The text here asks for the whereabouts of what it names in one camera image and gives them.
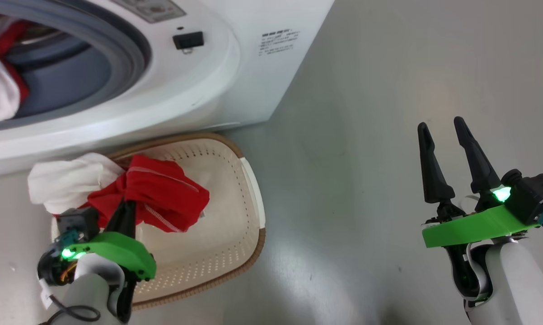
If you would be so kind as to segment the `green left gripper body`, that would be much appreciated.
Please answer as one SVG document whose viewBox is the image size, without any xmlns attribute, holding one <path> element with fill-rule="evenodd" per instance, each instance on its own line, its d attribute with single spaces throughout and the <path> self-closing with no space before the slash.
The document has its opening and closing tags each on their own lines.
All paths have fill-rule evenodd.
<svg viewBox="0 0 543 325">
<path fill-rule="evenodd" d="M 79 253 L 97 254 L 133 272 L 141 281 L 156 276 L 156 261 L 143 243 L 119 232 L 103 232 L 88 242 L 73 243 L 63 248 L 62 255 L 68 259 Z"/>
</svg>

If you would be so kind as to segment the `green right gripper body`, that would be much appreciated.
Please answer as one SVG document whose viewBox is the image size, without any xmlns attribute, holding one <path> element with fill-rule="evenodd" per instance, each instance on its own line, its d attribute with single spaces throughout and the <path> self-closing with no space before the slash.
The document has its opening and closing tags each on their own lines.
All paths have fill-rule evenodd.
<svg viewBox="0 0 543 325">
<path fill-rule="evenodd" d="M 505 208 L 504 203 L 510 192 L 492 193 L 500 206 L 487 209 L 454 221 L 425 227 L 422 236 L 426 247 L 445 247 L 481 242 L 487 239 L 505 237 L 537 227 L 525 225 Z"/>
</svg>

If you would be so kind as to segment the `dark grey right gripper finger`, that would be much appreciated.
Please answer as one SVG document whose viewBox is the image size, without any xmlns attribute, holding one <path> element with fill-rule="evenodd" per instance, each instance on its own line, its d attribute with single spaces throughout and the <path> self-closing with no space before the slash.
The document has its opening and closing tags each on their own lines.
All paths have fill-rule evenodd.
<svg viewBox="0 0 543 325">
<path fill-rule="evenodd" d="M 474 138 L 463 117 L 454 118 L 454 127 L 458 142 L 465 150 L 468 168 L 471 173 L 472 193 L 480 194 L 501 186 L 501 181 L 483 152 L 479 142 Z"/>
<path fill-rule="evenodd" d="M 426 123 L 417 128 L 424 201 L 429 204 L 449 202 L 454 190 L 446 183 L 435 155 L 435 143 Z"/>
</svg>

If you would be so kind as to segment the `cream perforated laundry basket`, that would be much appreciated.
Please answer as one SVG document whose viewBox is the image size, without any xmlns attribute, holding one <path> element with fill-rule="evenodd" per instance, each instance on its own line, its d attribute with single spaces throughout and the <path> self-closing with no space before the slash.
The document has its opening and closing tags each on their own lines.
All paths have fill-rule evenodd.
<svg viewBox="0 0 543 325">
<path fill-rule="evenodd" d="M 265 208 L 251 165 L 236 144 L 216 134 L 150 140 L 108 155 L 126 168 L 135 154 L 176 162 L 207 189 L 210 201 L 185 233 L 140 224 L 136 238 L 154 255 L 156 277 L 140 282 L 133 309 L 183 300 L 247 271 L 265 244 Z"/>
</svg>

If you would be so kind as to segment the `grey rubber door seal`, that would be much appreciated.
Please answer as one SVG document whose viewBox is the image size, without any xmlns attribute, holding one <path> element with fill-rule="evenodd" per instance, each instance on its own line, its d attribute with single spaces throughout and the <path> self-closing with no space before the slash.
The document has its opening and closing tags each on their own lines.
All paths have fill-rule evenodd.
<svg viewBox="0 0 543 325">
<path fill-rule="evenodd" d="M 7 60 L 30 95 L 0 131 L 60 119 L 131 88 L 150 60 L 150 44 L 131 23 L 88 0 L 0 0 L 0 14 L 55 29 L 15 46 Z"/>
</svg>

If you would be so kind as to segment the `white washing machine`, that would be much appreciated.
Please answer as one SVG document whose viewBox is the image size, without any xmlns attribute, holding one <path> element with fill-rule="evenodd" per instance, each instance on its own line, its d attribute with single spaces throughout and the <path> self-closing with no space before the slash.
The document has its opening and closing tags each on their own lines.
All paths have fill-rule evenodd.
<svg viewBox="0 0 543 325">
<path fill-rule="evenodd" d="M 143 34 L 151 51 L 147 68 L 110 101 L 0 131 L 0 175 L 164 135 L 268 120 L 335 2 L 172 0 L 187 15 L 150 24 L 111 0 L 88 1 L 111 9 Z M 28 34 L 9 53 L 55 34 L 55 29 L 28 23 Z M 294 47 L 259 57 L 261 35 L 284 29 L 300 31 Z M 176 49 L 173 36 L 198 31 L 204 33 L 204 46 L 191 53 Z"/>
</svg>

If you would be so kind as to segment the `black door latch socket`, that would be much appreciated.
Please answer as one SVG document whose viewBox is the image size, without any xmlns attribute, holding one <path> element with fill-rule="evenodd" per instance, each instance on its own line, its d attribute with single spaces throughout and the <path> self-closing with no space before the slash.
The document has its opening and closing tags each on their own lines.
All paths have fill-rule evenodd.
<svg viewBox="0 0 543 325">
<path fill-rule="evenodd" d="M 205 45 L 205 37 L 202 31 L 179 34 L 172 37 L 177 50 L 183 53 L 191 53 L 193 49 Z"/>
</svg>

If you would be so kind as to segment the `black printed text label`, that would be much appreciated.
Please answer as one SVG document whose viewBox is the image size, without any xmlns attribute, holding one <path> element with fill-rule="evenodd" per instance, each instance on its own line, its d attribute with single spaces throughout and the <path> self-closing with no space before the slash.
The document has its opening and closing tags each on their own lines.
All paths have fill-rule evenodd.
<svg viewBox="0 0 543 325">
<path fill-rule="evenodd" d="M 299 34 L 300 31 L 294 29 L 264 33 L 261 35 L 258 46 L 258 56 L 267 56 L 291 50 L 299 39 Z"/>
</svg>

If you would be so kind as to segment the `grey warning label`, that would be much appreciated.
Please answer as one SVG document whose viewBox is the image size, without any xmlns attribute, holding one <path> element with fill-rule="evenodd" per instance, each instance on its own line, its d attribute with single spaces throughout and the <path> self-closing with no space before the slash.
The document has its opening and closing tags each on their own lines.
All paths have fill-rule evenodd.
<svg viewBox="0 0 543 325">
<path fill-rule="evenodd" d="M 111 0 L 150 24 L 178 19 L 187 13 L 172 0 Z"/>
</svg>

